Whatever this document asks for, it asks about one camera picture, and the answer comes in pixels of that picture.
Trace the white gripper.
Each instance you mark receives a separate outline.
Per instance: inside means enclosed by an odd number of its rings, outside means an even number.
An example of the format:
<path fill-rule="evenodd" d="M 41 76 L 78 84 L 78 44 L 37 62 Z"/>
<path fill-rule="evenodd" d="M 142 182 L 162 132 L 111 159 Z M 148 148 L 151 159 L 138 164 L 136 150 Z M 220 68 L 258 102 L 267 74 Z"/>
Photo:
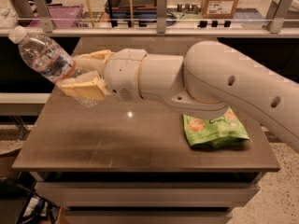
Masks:
<path fill-rule="evenodd" d="M 105 100 L 111 91 L 119 101 L 140 102 L 139 70 L 147 55 L 143 49 L 123 49 L 115 54 L 105 49 L 80 54 L 73 60 L 85 74 L 67 78 L 58 87 L 71 97 Z"/>

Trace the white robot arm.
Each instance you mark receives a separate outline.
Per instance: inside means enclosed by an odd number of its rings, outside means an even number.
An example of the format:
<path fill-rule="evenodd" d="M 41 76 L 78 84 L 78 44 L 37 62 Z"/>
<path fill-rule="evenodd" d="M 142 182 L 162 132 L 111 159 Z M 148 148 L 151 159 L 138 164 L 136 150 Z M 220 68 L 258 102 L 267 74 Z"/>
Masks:
<path fill-rule="evenodd" d="M 232 106 L 299 151 L 299 84 L 222 43 L 198 42 L 184 56 L 123 49 L 75 61 L 83 73 L 58 83 L 69 96 L 151 100 L 201 119 L 220 117 Z"/>

